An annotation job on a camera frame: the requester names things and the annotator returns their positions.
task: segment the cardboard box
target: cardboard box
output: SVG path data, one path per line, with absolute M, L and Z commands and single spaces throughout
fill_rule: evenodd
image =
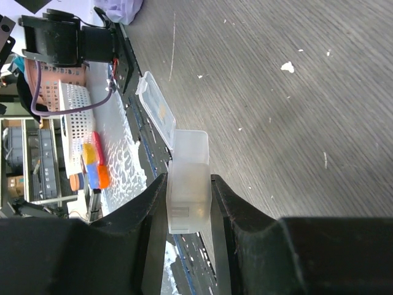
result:
M 21 127 L 22 121 L 21 120 L 3 120 L 2 124 L 4 127 Z
M 45 119 L 41 119 L 41 122 L 39 124 L 39 128 L 40 129 L 50 129 L 50 121 L 45 120 Z
M 23 197 L 25 195 L 25 182 L 23 176 L 8 177 L 7 188 L 10 197 Z

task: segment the clear plastic container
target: clear plastic container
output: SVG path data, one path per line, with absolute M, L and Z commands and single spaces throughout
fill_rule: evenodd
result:
M 209 140 L 204 131 L 176 130 L 168 167 L 166 209 L 171 234 L 192 234 L 209 220 Z
M 143 108 L 164 139 L 168 149 L 172 151 L 176 120 L 150 72 L 146 72 L 139 80 L 136 94 L 139 95 Z
M 176 120 L 150 72 L 139 81 L 136 94 L 172 152 L 166 188 L 169 232 L 198 232 L 209 220 L 212 198 L 208 134 L 176 129 Z

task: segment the wire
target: wire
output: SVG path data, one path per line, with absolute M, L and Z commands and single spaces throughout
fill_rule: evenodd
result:
M 68 217 L 69 217 L 71 214 L 73 214 L 73 213 L 78 214 L 79 217 L 82 218 L 84 221 L 89 222 L 89 221 L 87 220 L 87 216 L 86 216 L 86 218 L 83 217 L 82 215 L 80 215 L 80 213 L 79 213 L 78 211 L 71 211 L 70 213 L 68 213 Z
M 87 26 L 91 26 L 92 28 L 100 28 L 100 29 L 108 29 L 111 26 L 112 21 L 106 16 L 105 11 L 103 11 L 101 8 L 99 7 L 94 7 L 94 11 L 96 12 L 96 14 L 98 15 L 98 17 L 103 21 L 105 26 L 96 26 L 96 25 L 92 25 L 90 23 L 87 23 L 85 21 L 83 21 L 80 17 L 77 17 L 75 15 L 75 17 L 80 20 L 82 23 L 84 23 Z
M 115 79 L 116 69 L 117 69 L 117 65 L 118 64 L 119 64 L 119 59 L 118 58 L 114 58 L 113 59 L 113 68 L 112 68 L 112 79 Z
M 106 103 L 112 96 L 112 86 L 114 84 L 113 78 L 109 82 L 109 92 L 107 97 L 105 97 L 103 100 L 101 100 L 99 103 L 91 104 L 89 106 L 84 106 L 81 108 L 76 108 L 76 109 L 66 109 L 64 111 L 57 111 L 57 112 L 42 112 L 38 111 L 36 106 L 37 106 L 37 100 L 39 96 L 39 89 L 41 85 L 41 63 L 39 61 L 36 61 L 36 66 L 37 66 L 37 82 L 36 82 L 36 91 L 34 91 L 34 96 L 33 96 L 33 101 L 31 102 L 31 112 L 37 116 L 56 116 L 56 115 L 69 115 L 69 114 L 74 114 L 75 112 L 83 112 L 87 111 L 89 109 L 94 109 L 97 108 L 98 106 L 102 106 L 104 103 Z
M 91 26 L 92 28 L 99 28 L 99 29 L 108 29 L 108 27 L 111 25 L 110 23 L 108 23 L 107 21 L 104 22 L 105 26 L 96 26 L 96 25 L 92 25 L 91 23 L 87 23 L 84 20 L 82 20 L 80 17 L 76 17 L 78 20 L 80 20 L 80 22 L 84 23 L 87 26 Z

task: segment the white plastic basket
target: white plastic basket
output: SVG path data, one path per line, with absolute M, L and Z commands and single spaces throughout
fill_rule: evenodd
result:
M 60 85 L 60 109 L 76 109 L 91 104 L 86 87 L 65 84 Z M 91 142 L 91 133 L 95 130 L 93 111 L 76 112 L 61 116 L 61 139 L 64 149 L 64 161 L 67 177 L 82 172 L 80 167 L 81 144 Z

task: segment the gray wooden surface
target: gray wooden surface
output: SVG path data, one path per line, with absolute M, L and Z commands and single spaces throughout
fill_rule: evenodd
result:
M 127 31 L 178 127 L 209 133 L 212 173 L 248 202 L 275 218 L 393 213 L 391 1 L 146 0 Z

